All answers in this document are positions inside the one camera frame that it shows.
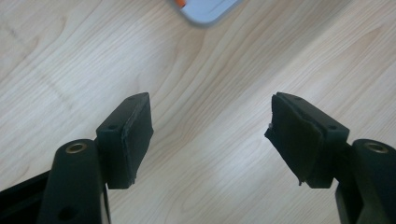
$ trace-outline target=wooden table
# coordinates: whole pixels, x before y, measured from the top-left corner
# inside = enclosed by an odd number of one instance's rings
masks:
[[[208,28],[169,1],[0,1],[0,189],[148,91],[155,134],[113,223],[338,223],[263,134],[299,95],[396,146],[396,2],[244,0]]]

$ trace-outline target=wooden surface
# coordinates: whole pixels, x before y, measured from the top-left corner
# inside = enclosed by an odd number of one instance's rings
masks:
[[[339,223],[263,134],[299,95],[396,147],[396,2],[244,0],[199,28],[168,1],[0,1],[0,189],[148,91],[155,134],[113,223]]]

